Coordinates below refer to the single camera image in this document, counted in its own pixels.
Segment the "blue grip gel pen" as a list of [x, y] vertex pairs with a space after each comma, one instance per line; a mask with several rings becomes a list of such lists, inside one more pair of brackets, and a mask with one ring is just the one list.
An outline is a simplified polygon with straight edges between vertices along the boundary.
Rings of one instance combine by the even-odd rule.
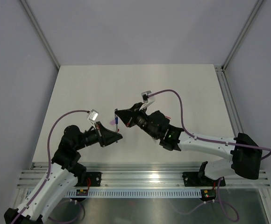
[[115, 127], [116, 127], [116, 133], [118, 133], [119, 131], [119, 129], [118, 129], [118, 116], [117, 116], [117, 114], [116, 114], [116, 112], [118, 111], [118, 109], [116, 108], [115, 110], [114, 110], [114, 120], [115, 120]]

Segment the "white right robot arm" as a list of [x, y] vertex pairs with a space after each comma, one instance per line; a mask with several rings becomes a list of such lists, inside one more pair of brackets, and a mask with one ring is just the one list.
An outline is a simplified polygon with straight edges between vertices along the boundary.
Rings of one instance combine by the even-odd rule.
[[138, 126], [169, 151], [197, 151], [220, 157], [216, 162], [208, 162], [204, 170], [198, 173], [198, 180], [204, 185], [232, 174], [250, 180], [259, 178], [262, 150], [245, 133], [238, 133], [235, 138], [221, 139], [187, 134], [183, 128], [171, 125], [170, 120], [160, 111], [146, 114], [141, 103], [129, 109], [116, 110], [115, 114], [126, 127]]

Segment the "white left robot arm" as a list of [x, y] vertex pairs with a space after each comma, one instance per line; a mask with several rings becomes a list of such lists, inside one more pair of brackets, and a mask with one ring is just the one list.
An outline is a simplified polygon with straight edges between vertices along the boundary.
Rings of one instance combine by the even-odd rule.
[[45, 223], [65, 194], [87, 180], [86, 167], [78, 162], [81, 157], [78, 151], [96, 143], [106, 147], [122, 138], [121, 134], [106, 129], [100, 122], [85, 132], [81, 132], [76, 125], [66, 127], [45, 175], [24, 202], [5, 212], [5, 222]]

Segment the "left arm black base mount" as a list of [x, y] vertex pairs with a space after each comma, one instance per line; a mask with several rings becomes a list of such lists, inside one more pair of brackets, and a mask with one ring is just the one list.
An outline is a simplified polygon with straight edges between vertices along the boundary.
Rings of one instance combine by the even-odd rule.
[[86, 172], [78, 177], [76, 187], [99, 187], [101, 184], [101, 172]]

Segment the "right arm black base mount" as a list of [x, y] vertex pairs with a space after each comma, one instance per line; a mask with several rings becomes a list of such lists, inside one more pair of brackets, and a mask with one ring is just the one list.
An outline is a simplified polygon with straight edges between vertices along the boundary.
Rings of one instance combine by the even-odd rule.
[[214, 187], [219, 184], [219, 179], [212, 180], [204, 175], [199, 176], [199, 172], [183, 172], [182, 178], [185, 187]]

